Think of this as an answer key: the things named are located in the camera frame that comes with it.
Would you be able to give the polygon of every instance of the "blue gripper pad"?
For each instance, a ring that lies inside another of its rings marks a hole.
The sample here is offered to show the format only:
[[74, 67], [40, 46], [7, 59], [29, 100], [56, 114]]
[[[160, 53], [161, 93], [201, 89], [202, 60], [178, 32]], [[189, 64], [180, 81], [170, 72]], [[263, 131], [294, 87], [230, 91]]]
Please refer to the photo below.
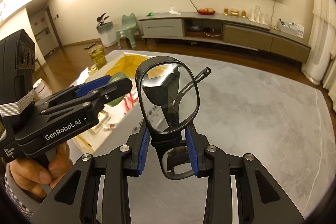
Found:
[[199, 175], [200, 169], [198, 168], [198, 155], [196, 151], [196, 147], [194, 144], [193, 137], [191, 135], [190, 128], [187, 127], [184, 130], [185, 134], [185, 139], [187, 141], [187, 147], [188, 147], [188, 153], [189, 153], [189, 159], [190, 159], [190, 164], [193, 172], [195, 173], [196, 176]]
[[142, 137], [141, 146], [140, 146], [139, 154], [138, 154], [138, 166], [136, 170], [139, 176], [142, 174], [143, 170], [145, 169], [145, 163], [146, 163], [150, 138], [151, 136], [149, 134], [148, 128], [146, 128], [144, 131], [143, 137]]
[[100, 77], [96, 80], [93, 80], [91, 82], [88, 82], [86, 84], [80, 85], [79, 89], [76, 91], [77, 97], [85, 96], [90, 91], [98, 89], [103, 85], [106, 85], [109, 82], [110, 79], [111, 79], [111, 76], [106, 75], [106, 76]]

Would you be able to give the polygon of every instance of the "green object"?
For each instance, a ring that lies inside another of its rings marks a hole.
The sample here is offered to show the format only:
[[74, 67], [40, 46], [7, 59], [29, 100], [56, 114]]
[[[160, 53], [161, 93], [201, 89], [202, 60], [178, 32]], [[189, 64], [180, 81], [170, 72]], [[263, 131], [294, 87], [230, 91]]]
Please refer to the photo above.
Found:
[[131, 47], [135, 48], [137, 43], [135, 42], [134, 33], [137, 31], [140, 34], [140, 28], [135, 18], [134, 13], [130, 14], [129, 16], [123, 15], [121, 18], [121, 28], [117, 30], [117, 40], [118, 40], [118, 47], [120, 47], [120, 39], [125, 37], [129, 40]]
[[[123, 79], [123, 78], [128, 78], [128, 77], [123, 72], [117, 72], [115, 75], [112, 76], [112, 78], [110, 79], [109, 83], [118, 81], [118, 80]], [[119, 104], [124, 99], [124, 97], [125, 97], [125, 95], [121, 96], [121, 97], [119, 97], [117, 99], [114, 99], [113, 101], [107, 103], [107, 105], [109, 105], [109, 106], [116, 106], [117, 104]]]

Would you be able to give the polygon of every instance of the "green plastic chair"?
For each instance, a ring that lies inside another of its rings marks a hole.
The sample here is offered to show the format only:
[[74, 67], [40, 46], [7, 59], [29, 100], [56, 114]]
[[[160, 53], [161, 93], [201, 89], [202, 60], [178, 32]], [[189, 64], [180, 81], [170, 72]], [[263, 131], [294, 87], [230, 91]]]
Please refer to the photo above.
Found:
[[140, 28], [135, 18], [134, 13], [131, 13], [129, 16], [123, 15], [121, 18], [121, 28], [117, 30], [117, 40], [118, 40], [118, 47], [121, 49], [120, 46], [120, 39], [125, 37], [129, 40], [131, 47], [135, 48], [137, 43], [135, 42], [134, 34], [135, 32], [140, 33]]

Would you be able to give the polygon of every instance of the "gray marble table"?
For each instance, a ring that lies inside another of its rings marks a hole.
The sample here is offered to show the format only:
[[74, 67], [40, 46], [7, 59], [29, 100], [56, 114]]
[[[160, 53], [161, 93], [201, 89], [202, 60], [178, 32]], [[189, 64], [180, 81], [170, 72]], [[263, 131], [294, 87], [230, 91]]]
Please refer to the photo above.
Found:
[[[106, 58], [113, 60], [120, 53], [113, 51]], [[336, 167], [333, 127], [320, 91], [231, 63], [159, 52], [134, 53], [172, 56], [195, 75], [210, 67], [211, 74], [199, 83], [201, 106], [194, 120], [197, 131], [228, 154], [253, 153], [302, 215], [306, 218], [310, 214], [334, 179]], [[124, 144], [128, 135], [130, 132], [125, 132], [104, 143], [105, 152]], [[72, 160], [78, 157], [78, 153], [71, 154]], [[207, 178], [165, 178], [151, 146], [145, 171], [139, 178], [129, 178], [128, 185], [133, 224], [203, 223]], [[236, 224], [235, 185], [232, 195]]]

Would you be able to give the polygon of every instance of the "glasses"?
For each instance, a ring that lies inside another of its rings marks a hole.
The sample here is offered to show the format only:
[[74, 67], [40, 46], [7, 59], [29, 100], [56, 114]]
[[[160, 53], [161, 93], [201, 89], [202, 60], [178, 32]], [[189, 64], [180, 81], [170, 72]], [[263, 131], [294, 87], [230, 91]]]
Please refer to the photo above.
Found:
[[[135, 78], [144, 121], [162, 172], [169, 179], [194, 175], [185, 134], [200, 106], [197, 83], [210, 72], [210, 68], [205, 68], [194, 77], [182, 62], [165, 56], [150, 58], [137, 69]], [[147, 115], [154, 106], [159, 111], [150, 119]]]

